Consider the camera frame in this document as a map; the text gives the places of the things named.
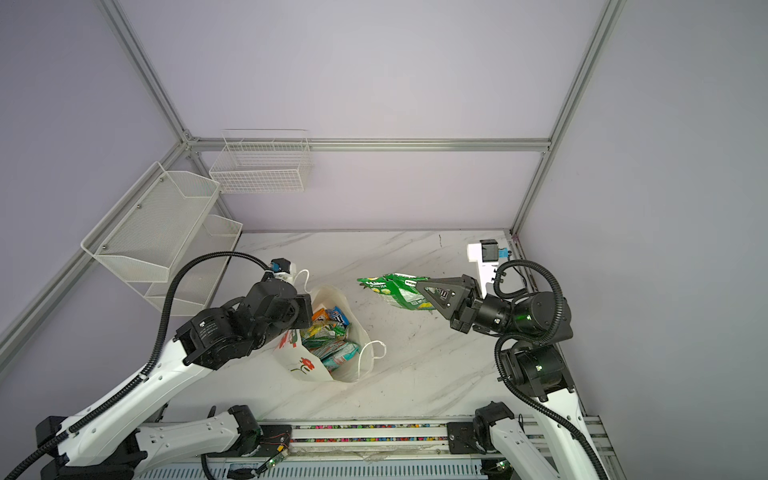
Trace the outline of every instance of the cable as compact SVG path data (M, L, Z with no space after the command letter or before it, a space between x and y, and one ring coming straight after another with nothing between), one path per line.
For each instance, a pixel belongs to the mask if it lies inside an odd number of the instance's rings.
M306 268L304 270L299 270L299 272L296 274L296 276L293 278L293 282L296 282L296 279L299 278L299 275L301 275L302 272L306 272L306 279L304 279L304 293L309 293L306 290L306 283L310 281L310 271Z
M498 266L496 269L496 276L493 279L493 292L498 298L505 300L515 298L515 294L517 292L503 293L501 289L502 277L504 276L505 270L514 266L526 266L527 268L539 272L544 277L544 279L547 280L547 283L549 283L549 287L552 288L552 293L554 294L554 315L552 317L552 322L549 325L549 329L547 329L547 331L543 334L533 336L526 335L524 333L516 333L515 337L509 338L525 340L526 342L530 342L534 345L545 344L554 338L555 333L557 333L558 328L560 328L560 322L563 321L563 305L565 304L563 290L560 288L558 279L554 278L554 275L552 275L549 270L545 269L538 263L531 262L530 260L509 260L508 262L504 262Z
M141 369L141 372L136 375L130 382L128 382L126 386L120 389L120 391L107 399L104 403L91 410L82 419L70 425L68 429L56 435L53 439L48 440L40 448L35 450L29 457L22 460L22 462L16 465L16 468L11 470L11 473L5 477L5 480L16 480L22 473L24 473L27 468L31 467L32 464L42 458L43 455L51 452L56 448L57 445L69 438L70 435L77 434L77 432L83 429L88 423L93 422L98 416L112 408L112 406L114 406L128 393L133 391L136 387L144 382L144 380L149 376L150 372L152 372L152 369L154 369L154 366L157 365L157 359L160 358L160 354L163 351L165 336L168 333L168 322L170 321L170 308L173 305L174 296L176 296L176 289L179 287L181 279L184 278L184 275L186 275L187 272L190 271L190 269L198 263L218 257L240 257L254 262L264 270L264 275L261 281L267 280L274 276L272 270L266 265L266 263L254 257L253 255L241 252L207 253L205 255L200 255L198 258L191 260L189 263L181 267L181 270L179 270L174 279L171 280L170 286L168 287L168 293L165 295L165 303L163 304L163 310L160 315L160 326L157 328L157 338L154 341L154 346L152 348L149 361L144 366L144 368Z
M216 477L214 477L214 474L211 473L210 468L208 468L208 457L204 453L200 454L200 467L203 469L205 478L208 480L216 480Z
M520 280L523 281L523 288L525 288L527 290L528 289L528 280L525 278L525 275L523 275L523 272L518 270L517 267L515 267L515 272L518 273L518 275L520 276Z
M498 340L496 340L496 345L494 346L494 349L493 349L493 360L496 362L496 369L498 370L499 375L501 375L504 385L507 387L507 389L509 389L510 392L512 392L513 395L518 397L523 403L530 406L534 410L537 410L543 413L550 419L555 420L557 423L565 427L565 429L568 430L571 433L571 435L573 435L574 439L576 439L576 441L579 442L579 445L581 445L581 447L584 449L584 453L587 454L587 458L589 458L589 461L592 463L592 466L594 467L595 472L597 472L598 478L600 480L608 480L608 475L606 475L605 473L603 464L600 463L598 454L595 453L595 451L592 448L592 445L589 444L587 437L584 436L584 433L582 433L581 430L579 430L576 427L576 425L570 423L568 420L564 419L562 416L560 416L556 412L551 411L547 407L543 406L541 403L534 401L533 399L531 399L531 397L525 395L523 392L518 390L515 384L512 383L509 377L507 376L507 372L504 370L504 364L502 363L502 358L501 358L502 347L504 346L504 343L507 340L521 339L519 337L522 337L522 336L523 335L519 333L506 333L501 337L499 337Z
M288 432L284 432L284 433L278 433L277 435L272 435L271 437L262 437L261 439L262 439L262 440L270 440L270 439L276 439L277 437L279 437L279 436L281 436L281 435L282 435L283 437L287 437L287 436L288 436L288 434L289 434Z
M467 447L469 447L470 449L472 449L475 452L479 453L480 455L485 455L487 453L484 449L482 449L482 447L478 447L477 445L473 445L473 444L467 442L466 440L464 440L461 437L454 436L453 439L454 440L459 440L461 443L463 443L464 445L467 445Z
M277 447L277 453L275 455L272 455L271 457L269 457L266 462L262 463L259 466L259 468L257 468L254 471L254 473L256 474L256 477L259 478L261 475L264 474L264 472L266 472L267 470L269 470L273 466L275 466L278 463L280 463L283 460L283 458L285 458L287 456L287 453L288 453L287 448L288 447L286 447L285 445L281 445L281 446Z
M480 473L483 475L488 475L489 478L491 478L492 475L496 475L501 472L506 472L509 470L509 475L515 471L512 467L509 466L509 460L501 460L500 462L496 463L496 466L493 469L487 469L487 468L480 468Z

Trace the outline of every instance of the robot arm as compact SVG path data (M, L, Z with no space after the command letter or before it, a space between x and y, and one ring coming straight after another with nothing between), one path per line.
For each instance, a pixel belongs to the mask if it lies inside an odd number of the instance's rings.
M287 329L310 326L310 296L290 283L266 278L245 297L199 312L176 331L144 381L51 452L44 480L95 478L128 480L148 469L209 452L251 453L260 428L246 406L213 418L183 424L144 423L174 395L219 369L249 355ZM38 425L38 446L67 431L89 412L141 376L139 370L93 405L68 418L49 417Z
M544 267L528 260L499 265L494 240L470 244L467 253L470 261L478 263L482 283L464 275L418 282L416 289L450 322L452 329L463 333L473 329L499 337L494 351L498 380L534 410L560 475L528 441L504 404L492 402L475 412L475 440L485 451L503 454L524 480L607 480L587 432L573 379L555 347L555 343L573 337L571 309L557 280ZM500 284L505 270L517 266L541 273L552 291L503 293ZM496 296L485 294L486 283L492 283ZM511 339L517 342L504 349Z

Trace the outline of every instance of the white mesh shelf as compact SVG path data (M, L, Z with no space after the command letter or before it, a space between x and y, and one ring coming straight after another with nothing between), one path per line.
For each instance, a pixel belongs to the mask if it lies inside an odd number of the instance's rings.
M312 170L301 130L225 130L224 149L210 169L225 194L303 192Z
M167 282L219 195L218 182L186 171L160 173L101 241L81 246L120 280Z
M242 228L242 223L217 215L208 215L178 263L178 268L205 253L232 250L237 244ZM176 289L174 305L171 307L170 314L193 316L205 308L214 294L228 260L227 257L214 258L193 266L181 279L179 287ZM167 282L152 283L147 292L144 293L144 298L158 310L163 309L165 294L176 272L175 270Z

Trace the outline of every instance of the ventilation grille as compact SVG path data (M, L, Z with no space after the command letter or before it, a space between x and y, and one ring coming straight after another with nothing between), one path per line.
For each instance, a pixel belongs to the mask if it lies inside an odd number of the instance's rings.
M216 478L226 478L229 470L256 468L260 463L232 463L217 466L209 462ZM480 460L447 458L445 460L382 460L380 462L283 462L268 470L261 478L397 478L400 480L484 479ZM204 478L199 463L174 464L156 468L139 478Z

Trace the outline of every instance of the white plastic bag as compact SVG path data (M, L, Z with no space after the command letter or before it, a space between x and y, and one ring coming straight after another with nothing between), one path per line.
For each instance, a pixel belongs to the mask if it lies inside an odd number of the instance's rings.
M350 360L344 362L339 368L329 372L323 362L314 356L308 349L301 344L299 330L288 330L283 334L275 348L273 354L277 362L288 370L294 378L304 382L357 382L362 377L368 375L373 370L373 360L380 359L382 356L373 355L373 343L380 343L384 346L384 355L386 355L386 345L378 340L371 341L366 329L360 325L355 318L349 302L341 290L331 285L320 285L310 290L312 297L312 311L316 312L321 308L331 310L338 306L349 326L346 330L346 339L350 342L360 345L360 352Z

